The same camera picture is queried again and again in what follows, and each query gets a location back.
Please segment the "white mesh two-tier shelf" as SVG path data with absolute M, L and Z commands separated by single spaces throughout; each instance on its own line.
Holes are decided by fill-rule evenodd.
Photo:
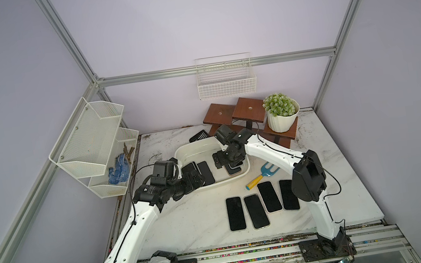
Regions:
M 108 170 L 125 153 L 133 167 L 139 131 L 123 125 L 124 106 L 104 101 L 79 100 L 63 132 L 49 154 L 50 162 L 82 183 L 98 197 L 126 194 L 130 178 L 109 184 Z

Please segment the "clear case phone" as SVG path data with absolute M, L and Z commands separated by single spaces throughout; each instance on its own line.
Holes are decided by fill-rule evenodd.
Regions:
M 231 231 L 245 230 L 247 228 L 245 214 L 240 197 L 226 199 L 229 227 Z

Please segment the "white case phone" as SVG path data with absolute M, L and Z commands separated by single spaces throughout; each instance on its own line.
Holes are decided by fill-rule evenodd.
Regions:
M 204 178 L 200 174 L 196 162 L 190 162 L 181 168 L 183 178 L 188 180 L 193 190 L 201 188 L 204 185 Z
M 198 163 L 198 169 L 200 174 L 204 178 L 204 185 L 209 186 L 216 183 L 214 176 L 212 175 L 211 169 L 206 161 Z

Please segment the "blue cloth in shelf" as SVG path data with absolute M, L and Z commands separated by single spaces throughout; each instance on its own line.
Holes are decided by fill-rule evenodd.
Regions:
M 115 159 L 114 167 L 108 170 L 109 184 L 117 185 L 127 182 L 130 176 L 129 161 L 125 153 L 121 153 Z

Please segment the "brown wooden tiered stand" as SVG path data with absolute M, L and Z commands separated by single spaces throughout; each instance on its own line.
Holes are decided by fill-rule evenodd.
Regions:
M 243 128 L 253 130 L 260 136 L 280 146 L 290 148 L 291 141 L 296 140 L 298 118 L 286 132 L 275 131 L 268 122 L 268 116 L 263 107 L 264 100 L 239 98 L 235 105 L 211 104 L 203 124 L 211 125 L 209 135 L 214 136 L 221 125 L 227 125 L 238 132 Z

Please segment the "white pot green plant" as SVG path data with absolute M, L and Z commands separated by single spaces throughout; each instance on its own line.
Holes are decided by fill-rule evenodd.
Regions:
M 267 113 L 268 126 L 277 133 L 289 131 L 300 110 L 298 102 L 283 93 L 269 95 L 264 99 L 263 108 Z

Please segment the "light blue case phone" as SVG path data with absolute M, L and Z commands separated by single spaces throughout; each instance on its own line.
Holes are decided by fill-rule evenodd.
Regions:
M 273 213 L 282 210 L 282 204 L 277 196 L 273 184 L 269 181 L 257 185 L 261 198 L 265 203 L 268 213 Z

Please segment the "dark phone bottom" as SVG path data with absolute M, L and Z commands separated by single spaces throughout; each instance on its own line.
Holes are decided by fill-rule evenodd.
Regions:
M 229 164 L 226 164 L 224 168 L 230 176 L 236 175 L 237 173 L 240 173 L 242 171 L 240 165 L 233 167 Z

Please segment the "white plastic storage box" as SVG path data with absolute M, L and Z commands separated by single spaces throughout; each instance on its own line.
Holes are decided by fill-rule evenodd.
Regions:
M 199 189 L 203 191 L 205 188 L 223 186 L 238 180 L 248 174 L 251 164 L 248 158 L 243 160 L 242 165 L 238 166 L 241 170 L 235 174 L 229 174 L 225 167 L 216 168 L 213 154 L 219 150 L 225 150 L 226 146 L 222 145 L 217 139 L 211 137 L 201 139 L 193 143 L 185 144 L 179 147 L 175 152 L 175 159 L 178 160 L 180 167 L 184 167 L 191 162 L 195 162 L 199 167 L 201 162 L 206 162 L 210 169 L 215 182 L 209 186 L 205 185 Z

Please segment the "black plastic scoop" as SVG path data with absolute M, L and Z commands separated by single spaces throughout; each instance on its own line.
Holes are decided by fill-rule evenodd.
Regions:
M 190 143 L 194 143 L 196 141 L 200 141 L 201 139 L 206 139 L 209 137 L 209 134 L 206 130 L 201 130 L 198 133 L 196 133 L 195 135 L 193 135 L 190 139 L 189 142 Z

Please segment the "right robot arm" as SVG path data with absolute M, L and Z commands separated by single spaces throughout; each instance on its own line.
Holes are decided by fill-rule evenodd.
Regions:
M 326 201 L 326 173 L 316 152 L 295 151 L 273 143 L 253 130 L 243 128 L 237 132 L 221 125 L 215 138 L 223 145 L 214 154 L 217 168 L 234 166 L 247 156 L 254 156 L 275 165 L 292 176 L 293 194 L 308 203 L 316 222 L 318 248 L 327 257 L 336 256 L 347 244 L 347 234 L 342 222 L 336 221 Z

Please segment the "pink case phone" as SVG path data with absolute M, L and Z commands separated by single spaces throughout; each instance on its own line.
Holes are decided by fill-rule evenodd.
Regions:
M 263 229 L 270 225 L 270 220 L 258 195 L 244 197 L 244 203 L 255 229 Z

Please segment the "blue yellow garden rake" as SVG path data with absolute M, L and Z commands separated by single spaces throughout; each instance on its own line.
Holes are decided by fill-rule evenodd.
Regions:
M 263 178 L 265 178 L 265 177 L 269 177 L 269 176 L 272 176 L 272 175 L 274 175 L 275 173 L 277 173 L 278 172 L 278 170 L 279 170 L 280 168 L 279 167 L 277 167 L 276 165 L 274 165 L 274 164 L 272 164 L 272 163 L 269 163 L 269 162 L 266 162 L 262 167 L 261 167 L 261 174 L 258 176 L 258 177 L 256 177 L 255 179 L 253 179 L 251 182 L 249 182 L 247 185 L 246 185 L 246 189 L 248 190 L 248 191 L 250 191 L 250 190 L 252 190 L 254 187 L 256 187 L 257 185 L 258 185 L 258 183 L 260 183 L 260 181 L 263 179 Z

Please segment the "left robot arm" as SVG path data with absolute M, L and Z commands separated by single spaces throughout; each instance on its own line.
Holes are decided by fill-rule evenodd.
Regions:
M 125 230 L 104 263 L 137 263 L 147 232 L 165 204 L 182 199 L 204 183 L 205 178 L 196 167 L 183 172 L 173 158 L 154 163 L 152 174 L 134 191 Z M 177 255 L 158 250 L 149 263 L 178 263 Z

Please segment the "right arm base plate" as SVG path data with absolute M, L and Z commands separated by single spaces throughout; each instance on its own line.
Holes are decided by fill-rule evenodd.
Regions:
M 339 233 L 334 239 L 318 237 L 313 240 L 299 242 L 300 253 L 305 262 L 322 261 L 331 258 L 345 257 L 357 253 L 351 238 Z

